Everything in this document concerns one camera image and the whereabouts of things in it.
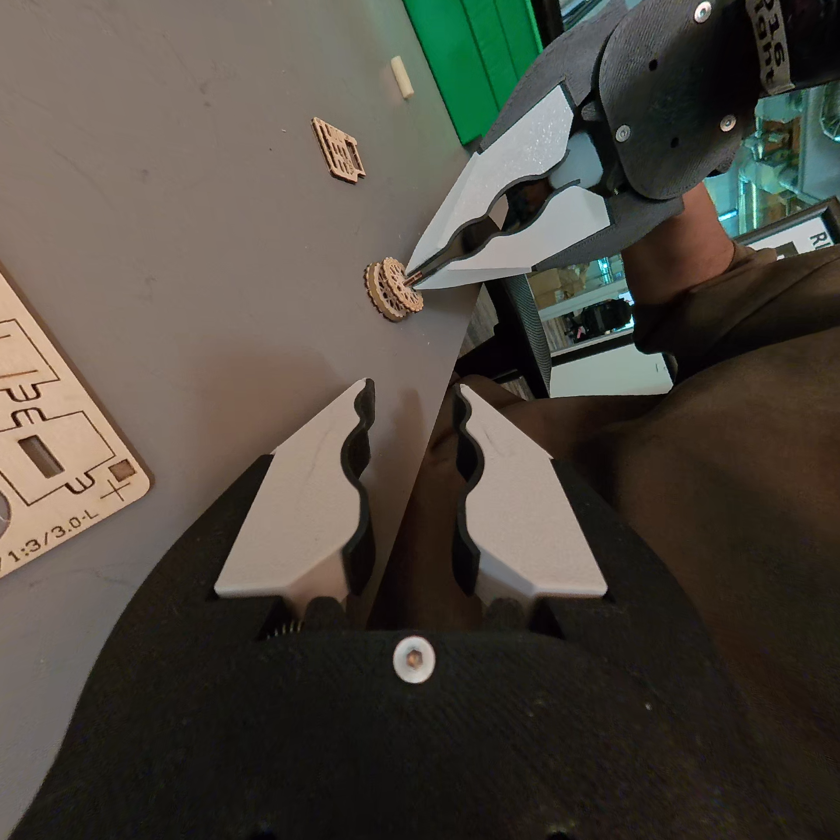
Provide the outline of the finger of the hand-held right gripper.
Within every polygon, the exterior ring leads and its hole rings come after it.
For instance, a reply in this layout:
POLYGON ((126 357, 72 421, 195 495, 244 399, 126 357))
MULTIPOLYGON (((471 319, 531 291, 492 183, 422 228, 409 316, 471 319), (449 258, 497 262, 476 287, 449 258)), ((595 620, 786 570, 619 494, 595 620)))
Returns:
POLYGON ((606 199, 578 185, 551 196, 526 227, 498 234, 473 255, 450 260, 423 272, 416 289, 447 289, 529 273, 533 267, 608 228, 606 199))
POLYGON ((492 141, 487 150, 474 153, 417 242, 406 274, 412 277, 420 273, 423 277, 424 271, 433 272, 448 263, 450 260, 432 267, 457 235, 466 226, 487 217, 497 199, 513 186, 536 181, 558 169, 561 177, 546 202, 569 186, 592 192, 591 186, 601 180, 603 170, 593 143, 571 137, 573 116, 564 90, 557 86, 492 141))

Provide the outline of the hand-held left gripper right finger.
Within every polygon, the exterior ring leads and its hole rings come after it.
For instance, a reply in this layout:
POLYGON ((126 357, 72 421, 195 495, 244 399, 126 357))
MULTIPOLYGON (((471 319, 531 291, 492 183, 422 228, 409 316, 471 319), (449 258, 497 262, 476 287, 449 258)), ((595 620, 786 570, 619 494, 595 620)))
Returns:
POLYGON ((606 580, 549 453, 471 387, 457 385, 453 400, 461 590, 483 603, 603 597, 606 580))

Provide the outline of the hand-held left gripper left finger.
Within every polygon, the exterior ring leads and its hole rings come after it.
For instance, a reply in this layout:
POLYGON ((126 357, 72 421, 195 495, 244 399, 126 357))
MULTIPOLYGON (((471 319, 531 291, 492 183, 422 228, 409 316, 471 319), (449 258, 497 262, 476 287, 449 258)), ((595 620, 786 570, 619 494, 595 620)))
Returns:
POLYGON ((375 383, 358 380, 270 454, 214 592, 309 603, 359 596, 375 567, 361 477, 371 460, 375 383))

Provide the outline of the wooden gear wheel with axle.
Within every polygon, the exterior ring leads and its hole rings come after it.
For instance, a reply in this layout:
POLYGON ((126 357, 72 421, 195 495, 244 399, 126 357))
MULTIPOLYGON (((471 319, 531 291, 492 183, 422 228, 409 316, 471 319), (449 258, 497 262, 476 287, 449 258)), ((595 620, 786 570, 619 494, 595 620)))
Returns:
POLYGON ((402 322, 424 309, 422 294, 413 287, 418 276, 407 276, 403 263, 385 257, 364 268, 364 288, 373 307, 389 322, 402 322))

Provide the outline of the person's right forearm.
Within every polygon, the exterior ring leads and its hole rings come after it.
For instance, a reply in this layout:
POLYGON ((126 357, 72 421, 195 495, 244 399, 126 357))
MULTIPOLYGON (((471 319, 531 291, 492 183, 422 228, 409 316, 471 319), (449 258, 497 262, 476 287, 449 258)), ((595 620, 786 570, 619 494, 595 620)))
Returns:
POLYGON ((777 259, 730 239, 704 185, 684 205, 623 252, 637 348, 672 358, 678 383, 788 342, 838 364, 838 247, 777 259))

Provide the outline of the grey desk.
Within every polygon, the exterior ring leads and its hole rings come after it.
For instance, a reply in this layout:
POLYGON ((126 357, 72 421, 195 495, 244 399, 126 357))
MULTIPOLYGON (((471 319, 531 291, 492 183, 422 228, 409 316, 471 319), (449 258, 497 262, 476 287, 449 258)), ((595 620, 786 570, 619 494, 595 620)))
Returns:
POLYGON ((2 273, 154 478, 2 579, 2 838, 102 646, 259 455, 375 386, 366 618, 473 312, 373 309, 467 161, 403 2, 2 2, 2 273), (403 100, 391 58, 415 94, 403 100), (333 178, 320 118, 366 177, 333 178))

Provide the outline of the green panel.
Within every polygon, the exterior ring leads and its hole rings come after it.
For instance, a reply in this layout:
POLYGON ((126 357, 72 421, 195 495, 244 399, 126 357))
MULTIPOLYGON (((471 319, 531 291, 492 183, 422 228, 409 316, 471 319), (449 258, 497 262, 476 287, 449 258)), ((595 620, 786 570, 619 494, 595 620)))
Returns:
POLYGON ((495 122, 543 50, 529 1, 404 1, 458 140, 495 122))

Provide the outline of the glass display case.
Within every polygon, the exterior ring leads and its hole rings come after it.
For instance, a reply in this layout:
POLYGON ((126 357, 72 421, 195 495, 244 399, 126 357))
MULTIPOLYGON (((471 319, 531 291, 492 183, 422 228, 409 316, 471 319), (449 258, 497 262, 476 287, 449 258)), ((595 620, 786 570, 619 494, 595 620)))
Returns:
POLYGON ((762 98, 730 170, 706 179, 731 237, 839 196, 839 82, 762 98))

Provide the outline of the white cabinet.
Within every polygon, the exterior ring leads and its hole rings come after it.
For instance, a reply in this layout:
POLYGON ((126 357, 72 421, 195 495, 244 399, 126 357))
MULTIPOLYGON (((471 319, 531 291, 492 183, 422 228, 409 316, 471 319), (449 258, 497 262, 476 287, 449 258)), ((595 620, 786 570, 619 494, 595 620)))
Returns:
POLYGON ((549 395, 649 396, 667 393, 673 384, 663 354, 640 353, 630 343, 554 366, 549 395))

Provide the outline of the small wooden cutout sheet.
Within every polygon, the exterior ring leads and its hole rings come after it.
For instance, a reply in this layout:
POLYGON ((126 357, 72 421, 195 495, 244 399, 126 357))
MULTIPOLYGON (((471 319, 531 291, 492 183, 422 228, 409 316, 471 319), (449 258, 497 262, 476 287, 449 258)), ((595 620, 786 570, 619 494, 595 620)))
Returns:
POLYGON ((354 137, 320 118, 311 119, 311 128, 333 178, 354 184, 366 177, 354 137))

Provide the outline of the person's brown shirt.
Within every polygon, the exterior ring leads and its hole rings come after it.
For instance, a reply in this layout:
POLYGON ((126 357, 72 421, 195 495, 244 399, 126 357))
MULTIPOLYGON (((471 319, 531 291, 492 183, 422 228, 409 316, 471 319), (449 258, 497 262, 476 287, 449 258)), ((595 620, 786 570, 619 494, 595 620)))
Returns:
POLYGON ((467 385, 665 562, 749 704, 773 781, 838 838, 838 330, 715 364, 665 395, 524 402, 467 385))

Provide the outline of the black framed white sign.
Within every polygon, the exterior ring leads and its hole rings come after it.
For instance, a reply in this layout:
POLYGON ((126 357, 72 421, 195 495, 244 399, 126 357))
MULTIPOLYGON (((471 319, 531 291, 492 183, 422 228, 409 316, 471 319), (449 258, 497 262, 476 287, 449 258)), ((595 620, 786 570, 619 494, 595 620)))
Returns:
POLYGON ((834 247, 839 243, 838 197, 739 236, 737 241, 756 251, 771 249, 777 260, 834 247))

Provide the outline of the wooden sheet with round holes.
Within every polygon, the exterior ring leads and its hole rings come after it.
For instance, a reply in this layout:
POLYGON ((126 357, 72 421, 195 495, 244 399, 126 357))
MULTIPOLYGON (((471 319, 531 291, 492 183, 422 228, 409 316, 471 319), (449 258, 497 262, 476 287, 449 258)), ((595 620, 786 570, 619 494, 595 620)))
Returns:
POLYGON ((151 478, 1 279, 1 576, 140 500, 151 478))

